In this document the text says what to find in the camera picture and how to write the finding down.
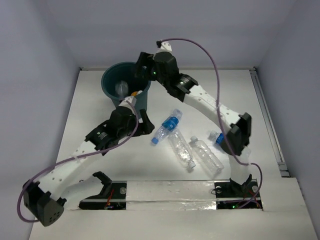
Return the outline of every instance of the black bracket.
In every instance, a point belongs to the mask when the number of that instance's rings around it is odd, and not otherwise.
[[[237,156],[240,156],[242,150],[249,144],[252,118],[248,113],[240,115],[239,117],[240,119],[236,124],[231,124],[231,129],[228,131],[226,137],[224,137],[221,143],[221,148],[229,155],[231,155],[231,151],[226,144],[226,138],[231,144],[233,152]]]
[[[39,182],[31,182],[23,194],[23,202],[27,209],[47,227],[57,221],[64,212],[66,199],[57,201],[50,198],[51,193],[44,193],[39,187]]]

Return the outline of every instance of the wire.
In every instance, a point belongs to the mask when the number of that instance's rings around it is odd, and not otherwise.
[[[215,75],[216,75],[217,88],[216,88],[215,106],[216,106],[216,111],[217,111],[217,115],[218,115],[218,121],[219,121],[219,125],[220,125],[220,128],[221,128],[222,134],[224,136],[227,136],[225,128],[224,128],[223,123],[222,123],[221,115],[220,115],[220,77],[219,77],[219,73],[218,73],[218,67],[217,67],[216,62],[214,61],[213,57],[211,56],[211,54],[203,46],[201,46],[199,43],[197,43],[197,42],[195,42],[193,40],[190,40],[190,39],[187,39],[187,38],[183,38],[183,37],[173,37],[173,38],[166,38],[166,39],[160,40],[161,43],[162,42],[167,42],[167,41],[185,41],[185,42],[189,42],[189,43],[195,44],[196,46],[201,48],[206,53],[206,55],[210,58],[210,60],[211,60],[211,62],[213,64],[213,67],[214,67]],[[254,198],[258,195],[258,193],[259,193],[259,191],[261,189],[261,186],[262,186],[262,182],[263,182],[262,170],[261,170],[260,166],[258,164],[256,164],[256,163],[254,163],[254,162],[252,162],[252,163],[241,162],[238,159],[238,157],[236,156],[235,152],[233,151],[233,149],[231,147],[231,144],[229,143],[228,138],[225,137],[224,139],[225,139],[225,143],[226,143],[228,149],[230,150],[232,156],[234,157],[234,159],[237,161],[238,164],[240,164],[242,166],[254,165],[254,166],[256,166],[258,168],[259,173],[260,173],[260,184],[258,186],[258,189],[257,189],[256,193],[251,197],[250,200],[248,200],[246,203],[244,203],[243,205],[238,207],[238,209],[241,209],[244,206],[246,206],[247,204],[249,204],[252,200],[254,200]]]
[[[105,206],[104,206],[105,208],[109,207],[109,205],[110,205],[110,202],[109,202],[109,201],[110,201],[110,199],[112,198],[112,195],[114,194],[114,191],[115,191],[114,189],[111,190],[110,196],[108,197],[108,199],[107,199],[107,201],[106,201],[106,204],[105,204]]]
[[[104,149],[104,150],[100,150],[100,151],[95,151],[95,152],[90,152],[90,153],[86,153],[86,154],[82,154],[82,155],[79,155],[77,156],[78,159],[82,159],[82,158],[85,158],[85,157],[90,157],[90,156],[93,156],[93,155],[97,155],[97,154],[104,154],[104,153],[107,153],[109,152],[110,150],[113,150],[113,149],[116,149],[120,146],[122,146],[123,144],[125,144],[137,131],[138,129],[138,125],[139,125],[139,117],[138,117],[138,113],[137,113],[137,110],[135,109],[135,107],[128,101],[126,101],[129,106],[132,108],[134,114],[135,114],[135,119],[136,119],[136,123],[135,123],[135,127],[132,131],[132,133],[124,140],[122,141],[121,143],[118,143],[117,145],[115,146],[112,146],[112,147],[109,147],[107,149]],[[36,222],[39,222],[39,220],[30,220],[30,219],[26,219],[22,213],[21,213],[21,201],[22,201],[22,198],[24,196],[24,193],[25,191],[27,190],[28,186],[36,179],[38,178],[39,176],[41,176],[42,174],[46,173],[46,172],[50,172],[52,171],[55,167],[61,165],[61,164],[65,164],[67,162],[70,162],[72,160],[75,160],[74,157],[69,157],[63,161],[60,161],[60,162],[57,162],[55,163],[54,165],[51,165],[45,169],[43,169],[42,171],[38,172],[36,175],[34,175],[32,178],[29,179],[29,181],[23,186],[22,188],[22,191],[18,197],[18,201],[17,201],[17,205],[16,205],[16,212],[19,216],[19,218],[26,222],[26,223],[36,223]]]
[[[224,204],[231,204],[231,203],[241,203],[241,202],[245,202],[246,200],[245,199],[242,199],[242,200],[228,200],[228,201],[224,201],[223,203]],[[257,200],[249,200],[249,203],[255,203],[258,208],[262,209],[261,205],[258,203]]]

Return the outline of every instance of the water bottle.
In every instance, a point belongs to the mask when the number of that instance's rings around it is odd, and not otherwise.
[[[180,130],[178,128],[174,129],[169,134],[168,139],[174,153],[180,160],[180,163],[186,169],[194,168],[196,166],[195,162],[193,161],[194,157]]]
[[[212,130],[210,132],[209,139],[215,142],[218,146],[220,146],[222,141],[224,140],[224,135],[222,133],[218,133]],[[250,154],[251,154],[251,149],[245,146],[244,149],[242,150],[241,157],[248,159]]]
[[[160,141],[162,141],[176,128],[181,117],[182,112],[179,109],[173,110],[172,114],[162,123],[158,131],[156,131],[154,137],[151,139],[151,142],[153,144],[158,144]]]
[[[190,145],[210,172],[215,174],[224,169],[224,165],[219,161],[216,155],[213,154],[204,141],[198,140],[196,136],[192,136]]]
[[[224,135],[221,133],[218,133],[216,131],[211,131],[210,132],[210,140],[212,140],[213,142],[215,142],[216,144],[218,144],[220,146],[220,144],[222,143],[222,141],[224,140]]]
[[[124,99],[128,96],[129,86],[126,81],[117,82],[115,85],[115,92],[119,95],[121,99]]]

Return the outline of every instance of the gray wall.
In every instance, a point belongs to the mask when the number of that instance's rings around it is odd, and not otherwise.
[[[296,0],[46,0],[82,67],[136,61],[156,41],[199,41],[220,67],[262,60]],[[180,66],[211,66],[190,43],[173,43]]]
[[[79,68],[43,1],[0,6],[0,238],[21,240],[18,195],[56,160]]]
[[[289,171],[320,236],[320,1],[298,0],[258,67]]]

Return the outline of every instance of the plastic bottle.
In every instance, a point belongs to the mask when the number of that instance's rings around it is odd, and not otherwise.
[[[196,136],[192,136],[190,145],[210,172],[215,174],[216,172],[220,172],[224,169],[224,165],[219,161],[216,155],[213,154],[204,141],[198,140]]]
[[[174,129],[168,136],[170,145],[176,154],[176,156],[180,159],[180,163],[186,169],[192,169],[196,166],[193,161],[194,157],[192,155],[192,151],[189,148],[184,136],[180,132],[178,128]]]
[[[153,144],[158,144],[160,141],[162,141],[177,127],[181,117],[182,112],[179,109],[173,110],[171,115],[162,123],[158,131],[156,131],[154,137],[151,139],[151,142]]]
[[[126,81],[117,82],[115,85],[115,92],[119,95],[120,98],[125,98],[128,96],[129,86]]]
[[[224,140],[224,135],[222,133],[218,133],[218,132],[212,130],[210,132],[209,139],[220,146],[220,144]],[[241,157],[248,159],[250,154],[251,154],[251,149],[249,147],[245,146],[244,149],[242,150]]]

